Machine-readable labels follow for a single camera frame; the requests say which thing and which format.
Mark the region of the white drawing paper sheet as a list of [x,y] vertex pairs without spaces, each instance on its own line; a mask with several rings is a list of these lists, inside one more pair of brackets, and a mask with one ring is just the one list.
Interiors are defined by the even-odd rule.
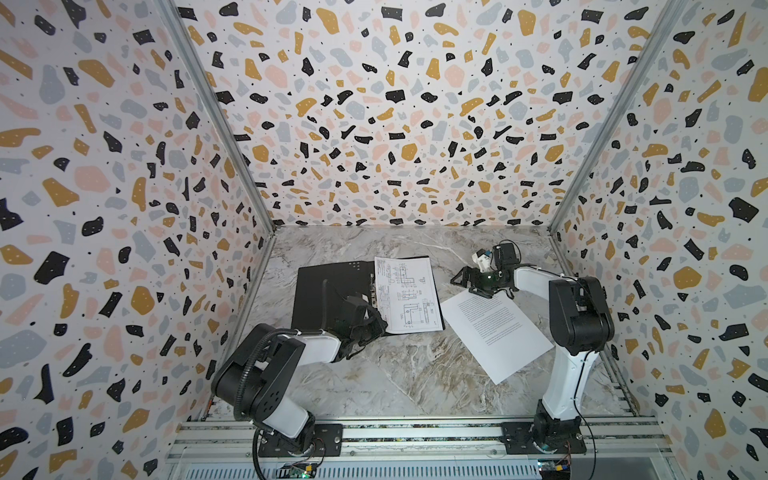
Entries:
[[387,324],[389,335],[430,333],[444,329],[428,257],[376,257],[374,285],[377,309]]

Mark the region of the white text paper sheet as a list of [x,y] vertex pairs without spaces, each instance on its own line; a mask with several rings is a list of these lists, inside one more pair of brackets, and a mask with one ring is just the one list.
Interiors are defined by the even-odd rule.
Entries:
[[487,299],[464,291],[442,302],[441,310],[496,385],[553,348],[540,328],[504,293]]

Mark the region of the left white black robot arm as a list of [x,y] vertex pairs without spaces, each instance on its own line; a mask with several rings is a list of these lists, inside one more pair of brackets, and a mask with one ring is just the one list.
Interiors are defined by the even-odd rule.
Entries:
[[316,418],[288,398],[297,368],[349,360],[387,328],[365,297],[326,297],[317,328],[254,327],[215,374],[212,392],[232,407],[236,420],[251,422],[280,451],[303,454],[314,446]]

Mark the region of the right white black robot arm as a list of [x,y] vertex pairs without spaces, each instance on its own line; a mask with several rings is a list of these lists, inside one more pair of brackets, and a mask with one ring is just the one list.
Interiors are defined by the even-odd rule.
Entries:
[[594,363],[614,336],[600,281],[527,263],[511,240],[477,251],[473,261],[450,280],[463,293],[441,309],[492,382],[500,384],[549,351],[555,354],[532,420],[502,424],[506,452],[585,452],[582,398]]

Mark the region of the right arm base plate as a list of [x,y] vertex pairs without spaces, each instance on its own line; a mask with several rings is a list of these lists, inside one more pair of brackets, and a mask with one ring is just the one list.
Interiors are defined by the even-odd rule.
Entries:
[[501,424],[501,442],[509,455],[584,454],[581,421],[529,421]]

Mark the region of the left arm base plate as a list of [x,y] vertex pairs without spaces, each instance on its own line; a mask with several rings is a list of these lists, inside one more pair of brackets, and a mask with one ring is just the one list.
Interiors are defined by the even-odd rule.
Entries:
[[310,422],[296,438],[277,431],[262,436],[258,450],[260,458],[325,456],[341,454],[344,426],[342,423]]

